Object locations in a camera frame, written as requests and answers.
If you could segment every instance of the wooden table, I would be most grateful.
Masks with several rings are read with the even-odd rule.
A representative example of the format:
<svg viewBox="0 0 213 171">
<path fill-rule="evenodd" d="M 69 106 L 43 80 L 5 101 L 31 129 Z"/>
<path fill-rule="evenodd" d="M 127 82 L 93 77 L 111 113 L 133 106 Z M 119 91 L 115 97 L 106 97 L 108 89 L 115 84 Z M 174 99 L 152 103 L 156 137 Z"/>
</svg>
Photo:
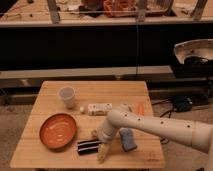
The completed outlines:
<svg viewBox="0 0 213 171">
<path fill-rule="evenodd" d="M 65 108 L 58 99 L 60 87 L 72 86 L 76 91 L 76 106 L 72 110 Z M 152 115 L 152 107 L 146 83 L 142 81 L 46 81 L 43 83 L 16 147 L 10 166 L 12 168 L 108 168 L 142 169 L 163 168 L 164 157 L 159 138 L 134 130 L 138 148 L 123 152 L 120 137 L 117 135 L 104 163 L 99 164 L 97 153 L 79 156 L 77 141 L 91 139 L 91 131 L 96 129 L 105 116 L 80 114 L 80 106 L 89 103 L 112 103 L 118 106 L 127 103 L 136 112 L 139 103 L 144 104 L 145 115 Z M 42 123 L 56 113 L 72 115 L 78 126 L 74 142 L 62 152 L 48 150 L 39 139 Z"/>
</svg>

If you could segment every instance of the small object on table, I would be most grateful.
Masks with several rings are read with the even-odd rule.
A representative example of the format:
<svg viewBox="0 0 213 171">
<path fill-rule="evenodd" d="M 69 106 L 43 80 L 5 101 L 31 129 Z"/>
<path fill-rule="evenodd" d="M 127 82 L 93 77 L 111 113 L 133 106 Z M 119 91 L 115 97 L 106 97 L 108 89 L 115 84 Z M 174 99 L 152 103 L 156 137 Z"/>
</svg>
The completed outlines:
<svg viewBox="0 0 213 171">
<path fill-rule="evenodd" d="M 75 90 L 72 87 L 62 87 L 58 91 L 58 96 L 61 101 L 63 101 L 64 105 L 71 109 L 75 106 Z"/>
<path fill-rule="evenodd" d="M 93 18 L 96 18 L 99 15 L 101 15 L 103 12 L 102 12 L 102 8 L 100 8 L 98 10 L 90 10 L 90 9 L 86 8 L 85 6 L 80 5 L 79 6 L 79 13 L 88 15 L 88 16 L 93 17 Z"/>
<path fill-rule="evenodd" d="M 111 144 L 99 144 L 98 146 L 98 161 L 103 163 L 110 149 Z"/>
<path fill-rule="evenodd" d="M 134 142 L 133 132 L 130 128 L 122 128 L 119 131 L 121 136 L 122 148 L 125 152 L 132 151 L 137 148 Z"/>
<path fill-rule="evenodd" d="M 90 154 L 98 152 L 98 145 L 101 142 L 98 139 L 78 142 L 78 154 Z"/>
<path fill-rule="evenodd" d="M 112 109 L 112 103 L 94 103 L 88 105 L 89 115 L 106 115 Z"/>
<path fill-rule="evenodd" d="M 29 4 L 32 4 L 32 3 L 34 2 L 34 0 L 27 0 L 27 2 L 28 2 Z"/>
<path fill-rule="evenodd" d="M 84 106 L 81 106 L 79 110 L 80 110 L 81 114 L 85 113 L 85 107 Z"/>
<path fill-rule="evenodd" d="M 144 105 L 143 105 L 143 103 L 140 103 L 138 105 L 138 115 L 144 115 Z"/>
</svg>

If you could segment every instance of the white cup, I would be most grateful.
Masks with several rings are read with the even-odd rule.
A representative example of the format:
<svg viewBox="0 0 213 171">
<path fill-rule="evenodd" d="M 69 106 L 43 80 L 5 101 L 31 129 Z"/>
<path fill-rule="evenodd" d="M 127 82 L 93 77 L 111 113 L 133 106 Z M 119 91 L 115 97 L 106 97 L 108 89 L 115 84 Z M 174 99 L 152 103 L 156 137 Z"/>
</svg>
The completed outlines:
<svg viewBox="0 0 213 171">
<path fill-rule="evenodd" d="M 68 109 L 75 106 L 75 90 L 72 87 L 62 87 L 58 92 L 59 98 Z"/>
</svg>

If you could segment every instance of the floor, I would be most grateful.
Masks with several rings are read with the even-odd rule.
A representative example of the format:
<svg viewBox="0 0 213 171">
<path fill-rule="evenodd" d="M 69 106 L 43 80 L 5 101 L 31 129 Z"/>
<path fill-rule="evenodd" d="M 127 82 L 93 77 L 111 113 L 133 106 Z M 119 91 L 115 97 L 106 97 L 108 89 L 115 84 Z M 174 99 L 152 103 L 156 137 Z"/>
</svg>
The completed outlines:
<svg viewBox="0 0 213 171">
<path fill-rule="evenodd" d="M 159 116 L 171 108 L 171 104 L 154 105 L 154 113 Z M 31 169 L 11 169 L 9 162 L 29 117 L 32 105 L 0 106 L 0 171 L 31 171 Z M 204 110 L 173 113 L 172 118 L 202 121 L 213 124 L 213 106 Z M 169 142 L 163 145 L 166 167 L 151 171 L 196 171 L 203 167 L 207 155 L 191 148 Z"/>
</svg>

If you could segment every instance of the orange bowl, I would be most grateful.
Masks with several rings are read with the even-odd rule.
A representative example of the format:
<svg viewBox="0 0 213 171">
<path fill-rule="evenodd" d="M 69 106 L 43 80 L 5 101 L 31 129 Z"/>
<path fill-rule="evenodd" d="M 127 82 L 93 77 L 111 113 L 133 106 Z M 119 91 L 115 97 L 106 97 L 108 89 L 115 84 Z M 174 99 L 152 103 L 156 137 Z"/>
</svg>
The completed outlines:
<svg viewBox="0 0 213 171">
<path fill-rule="evenodd" d="M 49 117 L 40 128 L 40 140 L 49 149 L 61 149 L 68 145 L 77 132 L 74 118 L 65 113 Z"/>
</svg>

